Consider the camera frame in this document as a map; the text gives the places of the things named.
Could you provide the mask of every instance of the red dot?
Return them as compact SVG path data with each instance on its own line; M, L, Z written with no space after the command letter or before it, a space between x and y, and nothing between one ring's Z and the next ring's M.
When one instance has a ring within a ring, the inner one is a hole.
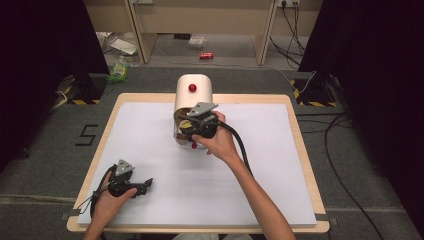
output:
M190 92L195 92L195 91L196 91L196 89L197 89L197 87L196 87L196 85L195 85L195 84L190 84L190 85L188 86L188 90L189 90Z

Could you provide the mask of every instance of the wall outlet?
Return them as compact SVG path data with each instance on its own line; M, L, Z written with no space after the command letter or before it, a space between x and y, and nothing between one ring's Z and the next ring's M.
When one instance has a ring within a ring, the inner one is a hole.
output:
M278 0L277 7L283 7L283 1L284 0ZM296 3L297 3L297 7L299 7L300 5L300 0L285 0L285 1L286 1L286 8L294 8L296 7Z

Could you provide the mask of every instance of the hand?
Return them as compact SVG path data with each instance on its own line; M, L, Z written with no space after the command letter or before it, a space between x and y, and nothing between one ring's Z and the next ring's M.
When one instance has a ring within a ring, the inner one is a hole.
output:
M225 123L224 114L218 111L214 111L213 113L218 116L219 121ZM227 164L236 160L240 161L240 156L234 145L233 135L223 127L218 126L215 136L211 139L204 138L200 135L193 135L192 138L208 149L208 155L213 154Z
M108 172L102 186L105 187L109 182L109 178L112 172ZM115 218L116 214L118 214L119 209L121 209L122 205L136 194L137 189L131 188L126 191L120 197L112 196L109 191L106 189L100 195L100 198L97 200L93 216L91 218L91 223L87 228L84 239L98 239L103 228Z

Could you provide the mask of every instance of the black handheld controller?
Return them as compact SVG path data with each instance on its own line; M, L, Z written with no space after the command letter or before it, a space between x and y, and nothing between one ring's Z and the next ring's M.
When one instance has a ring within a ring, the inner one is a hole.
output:
M200 102L187 113L187 116L179 116L183 119L179 129L188 141L193 141L193 134L204 138L213 138L218 128L219 119L211 110L218 105Z
M153 178L144 183L131 183L129 180L133 173L133 169L134 167L131 164L122 159L119 160L119 164L109 178L108 190L112 196L119 197L131 188L137 189L137 192L131 198L146 195L147 189L152 186Z

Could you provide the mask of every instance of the green object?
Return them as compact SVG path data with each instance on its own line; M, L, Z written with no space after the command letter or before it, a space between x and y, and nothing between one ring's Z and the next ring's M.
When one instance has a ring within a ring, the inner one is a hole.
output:
M120 63L115 63L113 66L110 76L107 77L107 80L110 82L122 82L127 78L128 66L125 66Z

